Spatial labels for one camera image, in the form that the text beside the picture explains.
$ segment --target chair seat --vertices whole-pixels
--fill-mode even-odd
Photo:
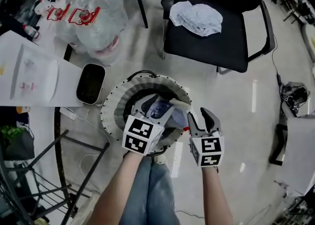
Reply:
[[[180,1],[189,1],[193,5],[204,3],[216,9],[223,17],[222,30],[221,33],[201,37],[183,26],[174,26],[169,20],[164,51],[241,73],[246,72],[248,50],[243,14],[205,0],[175,0]]]

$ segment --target white cable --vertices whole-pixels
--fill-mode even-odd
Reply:
[[[78,114],[75,113],[72,109],[70,109],[70,108],[68,108],[68,107],[64,107],[64,108],[66,108],[67,110],[69,110],[69,111],[71,111],[73,114],[75,114],[78,119],[84,120],[84,121],[88,122],[90,125],[92,125],[94,128],[100,130],[100,131],[106,136],[106,138],[107,138],[107,140],[108,140],[108,142],[109,142],[109,147],[108,147],[108,149],[107,149],[106,152],[109,151],[109,149],[110,149],[111,146],[112,146],[112,144],[111,144],[111,142],[110,142],[110,138],[107,136],[107,134],[106,134],[102,129],[100,129],[99,127],[95,126],[95,125],[92,124],[90,121],[86,120],[86,118],[87,118],[87,116],[88,116],[89,110],[87,110],[87,114],[86,114],[85,118],[82,118],[82,117],[79,117]],[[82,171],[82,168],[81,168],[81,162],[82,162],[82,160],[83,160],[85,157],[87,157],[87,156],[98,156],[98,155],[99,155],[99,154],[85,154],[85,155],[80,159],[79,168],[80,168],[80,171],[81,171],[81,173],[83,174],[84,177],[86,177],[86,175],[84,174],[84,172]],[[89,183],[97,190],[97,192],[98,192],[99,194],[102,193],[95,185],[93,185],[93,183],[92,183],[90,180],[89,180]]]

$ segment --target power strip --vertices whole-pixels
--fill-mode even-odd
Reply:
[[[65,115],[66,117],[69,117],[72,120],[75,120],[77,118],[76,114],[74,114],[73,112],[71,112],[70,110],[68,110],[67,108],[64,107],[60,107],[60,113],[62,113],[63,115]]]

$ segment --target floor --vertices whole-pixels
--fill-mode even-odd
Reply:
[[[311,74],[311,60],[304,45],[297,23],[288,19],[285,13],[270,0],[264,0],[272,19],[274,34],[279,47],[274,60],[283,82],[305,83],[315,94]],[[268,157],[274,140],[274,129],[279,118],[280,100],[276,82],[276,70],[271,53],[251,62],[246,73],[230,72],[218,75],[216,67],[179,56],[166,55],[162,60],[162,14],[160,0],[143,0],[149,28],[143,26],[137,0],[125,0],[130,24],[122,32],[123,51],[112,67],[106,68],[104,98],[111,89],[129,75],[142,69],[172,77],[180,83],[192,99],[192,104],[200,125],[203,127],[199,107],[213,111],[221,121],[225,137],[225,154],[220,166],[220,178],[234,224],[269,224],[276,212],[285,207],[283,190],[274,183],[279,167],[270,165]],[[260,9],[244,14],[249,54],[259,50],[265,42],[265,28]],[[73,54],[72,63],[83,66],[95,60],[87,56]],[[252,104],[253,83],[256,83],[256,105]],[[300,110],[306,114],[314,109],[314,99]],[[85,106],[75,109],[93,124],[100,125],[100,107]],[[69,129],[70,136],[83,142],[102,147],[104,136],[85,121],[70,120],[62,116],[62,130]],[[201,170],[197,168],[188,147],[188,135],[183,142],[182,159],[177,178],[172,178],[176,210],[203,216]],[[79,161],[85,154],[93,153],[73,144],[63,142],[63,165],[68,182],[73,185],[82,182],[84,176],[79,169]],[[168,166],[172,170],[175,147],[167,151]],[[92,183],[103,190],[118,168],[124,150],[117,141],[112,141],[111,150],[104,155]],[[82,170],[87,173],[95,156],[87,156],[82,161]],[[90,184],[87,191],[95,191]],[[203,219],[177,213],[182,225],[204,224]]]

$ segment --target black and white marker cube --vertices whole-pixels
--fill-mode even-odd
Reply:
[[[160,125],[129,115],[124,130],[123,148],[147,155],[157,144],[163,131],[164,127]]]
[[[224,155],[224,137],[191,137],[190,151],[200,167],[218,166]]]

